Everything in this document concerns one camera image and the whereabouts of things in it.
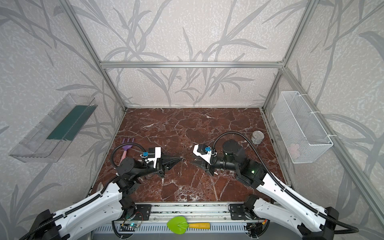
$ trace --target can lid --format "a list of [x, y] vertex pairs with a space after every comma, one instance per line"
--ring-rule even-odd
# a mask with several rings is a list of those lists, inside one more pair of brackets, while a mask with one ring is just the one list
[[256, 139], [263, 139], [264, 138], [264, 134], [260, 131], [254, 131], [252, 133], [252, 136]]

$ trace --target mesh basket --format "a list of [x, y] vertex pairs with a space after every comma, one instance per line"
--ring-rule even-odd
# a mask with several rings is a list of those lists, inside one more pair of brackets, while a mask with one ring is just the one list
[[333, 145], [297, 91], [281, 92], [272, 116], [293, 163], [314, 162]]

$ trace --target tin can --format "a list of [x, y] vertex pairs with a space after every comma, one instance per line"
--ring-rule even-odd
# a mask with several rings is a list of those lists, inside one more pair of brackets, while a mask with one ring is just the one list
[[251, 140], [253, 142], [253, 144], [260, 144], [264, 139], [264, 134], [260, 131], [254, 131], [252, 133], [252, 137], [251, 137]]

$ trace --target red marble tabletop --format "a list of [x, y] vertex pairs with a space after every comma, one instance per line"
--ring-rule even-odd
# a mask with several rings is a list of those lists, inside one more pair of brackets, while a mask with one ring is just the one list
[[[105, 184], [116, 176], [109, 162], [112, 149], [121, 144], [124, 138], [134, 137], [135, 142], [145, 149], [160, 146], [169, 155], [185, 158], [170, 171], [166, 171], [164, 179], [156, 174], [141, 178], [142, 185], [131, 195], [135, 202], [244, 201], [249, 194], [256, 194], [269, 201], [270, 198], [266, 195], [237, 181], [234, 172], [216, 170], [217, 175], [210, 177], [190, 163], [195, 160], [192, 153], [195, 144], [205, 143], [211, 146], [220, 134], [227, 131], [238, 131], [250, 138], [255, 130], [262, 131], [265, 135], [256, 150], [268, 168], [284, 181], [258, 108], [128, 109], [93, 192], [100, 182]], [[216, 144], [216, 150], [222, 153], [222, 144], [231, 138], [243, 145], [248, 158], [257, 159], [248, 144], [238, 135], [222, 137]], [[120, 149], [115, 154], [116, 163], [120, 160], [122, 151]], [[132, 147], [127, 156], [140, 159], [139, 150]]]

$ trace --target leaf patterned wallpaper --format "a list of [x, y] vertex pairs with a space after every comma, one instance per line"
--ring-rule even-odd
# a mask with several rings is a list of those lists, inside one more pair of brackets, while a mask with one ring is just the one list
[[[307, 0], [70, 2], [102, 61], [281, 61], [307, 4]], [[127, 106], [142, 107], [261, 106], [276, 72], [109, 69]]]
[[[382, 196], [383, 37], [384, 1], [336, 0], [319, 4], [288, 63]], [[335, 239], [384, 239], [384, 229], [331, 149], [314, 163], [292, 164], [271, 115], [278, 93], [290, 90], [283, 78], [266, 112], [296, 190], [317, 204], [335, 207], [342, 221], [360, 229], [358, 235]]]
[[[0, 239], [18, 239], [36, 214], [85, 197], [123, 114], [59, 9], [56, 1], [0, 1]], [[98, 107], [60, 160], [10, 157], [68, 93], [94, 96]]]

